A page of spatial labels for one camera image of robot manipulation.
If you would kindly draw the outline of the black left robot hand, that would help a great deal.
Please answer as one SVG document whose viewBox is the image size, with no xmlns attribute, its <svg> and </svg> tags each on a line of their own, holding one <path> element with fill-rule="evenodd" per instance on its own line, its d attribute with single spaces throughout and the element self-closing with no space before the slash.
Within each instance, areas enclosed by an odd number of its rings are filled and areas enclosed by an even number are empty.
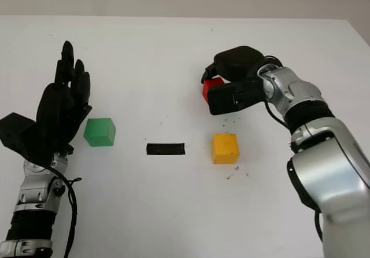
<svg viewBox="0 0 370 258">
<path fill-rule="evenodd" d="M 92 110 L 90 74 L 66 40 L 57 61 L 54 82 L 45 88 L 36 114 L 42 140 L 52 152 L 72 154 L 71 140 Z"/>
</svg>

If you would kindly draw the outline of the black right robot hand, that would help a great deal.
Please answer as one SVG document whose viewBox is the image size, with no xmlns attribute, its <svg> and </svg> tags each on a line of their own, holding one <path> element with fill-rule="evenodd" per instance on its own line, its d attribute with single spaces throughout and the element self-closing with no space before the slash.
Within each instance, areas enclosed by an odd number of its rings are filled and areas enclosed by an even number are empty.
<svg viewBox="0 0 370 258">
<path fill-rule="evenodd" d="M 262 61 L 264 55 L 249 46 L 238 46 L 233 49 L 217 53 L 213 62 L 205 68 L 201 83 L 205 80 L 221 76 L 230 82 L 255 79 L 256 65 Z"/>
</svg>

